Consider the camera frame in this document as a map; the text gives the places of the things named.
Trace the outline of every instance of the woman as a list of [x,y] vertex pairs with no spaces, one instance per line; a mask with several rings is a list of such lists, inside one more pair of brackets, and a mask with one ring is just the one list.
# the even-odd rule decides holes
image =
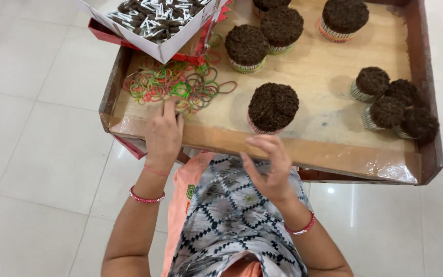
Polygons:
[[[114,225],[102,276],[150,276],[148,252],[159,201],[181,147],[183,126],[174,100],[160,106],[148,123],[145,167]],[[256,135],[247,144],[266,152],[271,162],[253,162],[245,153],[241,159],[213,158],[194,191],[168,275],[224,276],[256,261],[270,277],[353,277],[311,212],[281,140]]]

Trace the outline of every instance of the peach fabric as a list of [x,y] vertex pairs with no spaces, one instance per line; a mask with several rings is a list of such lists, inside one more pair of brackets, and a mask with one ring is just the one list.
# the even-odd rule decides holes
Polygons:
[[[160,277],[167,277],[168,275],[177,242],[186,221],[190,204],[188,187],[189,185],[197,185],[201,175],[215,155],[216,153],[212,152],[201,153],[189,160],[187,164],[179,167],[174,174],[174,196],[168,206],[168,238]],[[262,270],[259,262],[240,260],[231,265],[221,276],[259,277],[261,274]]]

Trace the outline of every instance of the hand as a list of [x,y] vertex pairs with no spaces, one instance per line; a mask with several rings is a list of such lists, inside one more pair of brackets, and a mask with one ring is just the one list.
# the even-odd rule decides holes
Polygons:
[[244,169],[257,190],[276,206],[295,197],[295,193],[288,185],[291,159],[280,138],[274,135],[256,135],[247,138],[247,143],[266,152],[271,161],[269,172],[261,175],[251,158],[243,152],[240,153]]
[[181,150],[184,117],[175,117],[175,102],[174,97],[165,101],[146,126],[145,165],[163,173],[170,172]]

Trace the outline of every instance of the pink bangle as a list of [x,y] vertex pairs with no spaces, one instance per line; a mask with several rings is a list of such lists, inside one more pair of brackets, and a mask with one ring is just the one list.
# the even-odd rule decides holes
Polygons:
[[132,189],[134,188],[134,186],[131,187],[131,189],[129,189],[129,195],[131,196],[132,199],[141,202],[141,203],[147,203],[147,204],[153,204],[153,203],[158,203],[160,201],[163,200],[163,198],[165,198],[165,192],[163,192],[162,196],[160,198],[157,199],[144,199],[141,198],[139,196],[137,196],[136,194],[134,194],[134,192],[132,192]]
[[155,169],[151,169],[151,168],[147,167],[146,165],[143,166],[143,167],[146,170],[151,171],[151,172],[156,173],[156,174],[160,174],[160,175],[163,175],[163,176],[169,176],[170,175],[169,173],[163,173],[163,172],[160,172],[160,171],[156,171]]
[[316,222],[316,216],[314,215],[314,213],[313,213],[312,211],[310,211],[310,212],[311,212],[311,214],[312,214],[311,222],[309,222],[309,223],[307,224],[307,226],[306,226],[304,229],[299,230],[299,231],[292,231],[292,230],[290,230],[290,229],[287,227],[287,225],[285,224],[285,230],[286,230],[288,233],[290,233],[291,235],[295,235],[295,236],[297,236],[297,235],[302,235],[302,234],[305,233],[306,231],[310,230],[310,229],[312,228],[312,225],[314,225],[314,222]]

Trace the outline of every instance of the white tile floor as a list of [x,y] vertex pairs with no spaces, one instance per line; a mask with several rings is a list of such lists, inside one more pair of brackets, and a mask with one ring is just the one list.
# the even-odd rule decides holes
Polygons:
[[[99,276],[143,163],[96,112],[119,47],[68,1],[0,0],[0,276]],[[426,2],[443,141],[443,1]],[[152,276],[171,180],[166,194]],[[443,276],[443,171],[425,187],[312,184],[310,199],[356,275]]]

